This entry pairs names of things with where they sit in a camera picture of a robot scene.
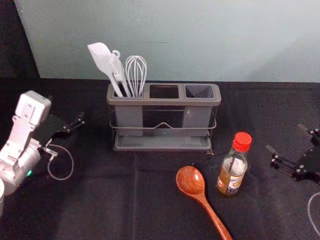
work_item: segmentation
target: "spoon handle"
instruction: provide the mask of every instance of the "spoon handle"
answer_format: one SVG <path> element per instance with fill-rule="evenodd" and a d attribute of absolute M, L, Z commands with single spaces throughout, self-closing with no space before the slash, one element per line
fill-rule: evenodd
<path fill-rule="evenodd" d="M 207 213 L 209 214 L 211 220 L 213 221 L 216 229 L 220 233 L 220 236 L 223 240 L 232 240 L 232 237 L 228 230 L 226 229 L 225 225 L 221 222 L 217 214 L 214 212 L 210 204 L 206 200 L 200 201 L 202 206 L 205 208 Z"/>

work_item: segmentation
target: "red bottle cap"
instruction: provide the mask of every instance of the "red bottle cap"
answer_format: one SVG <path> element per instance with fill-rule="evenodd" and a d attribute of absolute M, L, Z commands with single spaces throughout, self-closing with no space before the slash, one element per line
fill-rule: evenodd
<path fill-rule="evenodd" d="M 238 132 L 233 140 L 232 147 L 241 153 L 249 151 L 252 143 L 252 137 L 246 132 Z"/>

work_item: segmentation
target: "soy sauce bottle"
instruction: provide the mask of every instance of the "soy sauce bottle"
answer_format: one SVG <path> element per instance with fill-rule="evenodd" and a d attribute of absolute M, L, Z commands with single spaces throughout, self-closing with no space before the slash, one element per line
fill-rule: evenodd
<path fill-rule="evenodd" d="M 232 148 L 222 161 L 217 189 L 226 196 L 239 191 L 242 179 L 248 168 L 247 154 L 252 143 L 251 136 L 246 132 L 238 132 L 232 142 Z"/>

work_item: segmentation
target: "drip tray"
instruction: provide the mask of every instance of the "drip tray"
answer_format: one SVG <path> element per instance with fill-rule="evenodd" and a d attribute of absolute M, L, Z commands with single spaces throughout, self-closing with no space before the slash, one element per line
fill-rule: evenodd
<path fill-rule="evenodd" d="M 119 136 L 115 131 L 115 151 L 207 151 L 211 149 L 208 136 Z"/>

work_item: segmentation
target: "gray utensil caddy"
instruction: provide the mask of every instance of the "gray utensil caddy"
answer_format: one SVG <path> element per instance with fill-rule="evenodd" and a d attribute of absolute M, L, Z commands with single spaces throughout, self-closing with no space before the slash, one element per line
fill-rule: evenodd
<path fill-rule="evenodd" d="M 221 94 L 210 83 L 146 83 L 142 97 L 118 97 L 110 106 L 115 151 L 208 151 Z"/>

